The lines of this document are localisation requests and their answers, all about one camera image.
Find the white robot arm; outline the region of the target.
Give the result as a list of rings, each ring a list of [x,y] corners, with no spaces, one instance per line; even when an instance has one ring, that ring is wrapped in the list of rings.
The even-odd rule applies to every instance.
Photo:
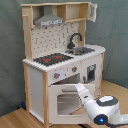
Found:
[[[116,97],[107,95],[95,100],[81,83],[76,85],[76,89],[84,111],[95,124],[106,125],[109,128],[128,125],[128,114],[121,114]]]

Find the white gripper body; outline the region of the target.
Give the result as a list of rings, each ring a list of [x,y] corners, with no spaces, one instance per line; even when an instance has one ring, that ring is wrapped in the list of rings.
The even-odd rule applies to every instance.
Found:
[[[75,87],[76,87],[76,89],[78,91],[78,95],[82,101],[92,98],[92,95],[89,92],[89,90],[86,89],[81,83],[76,84]]]

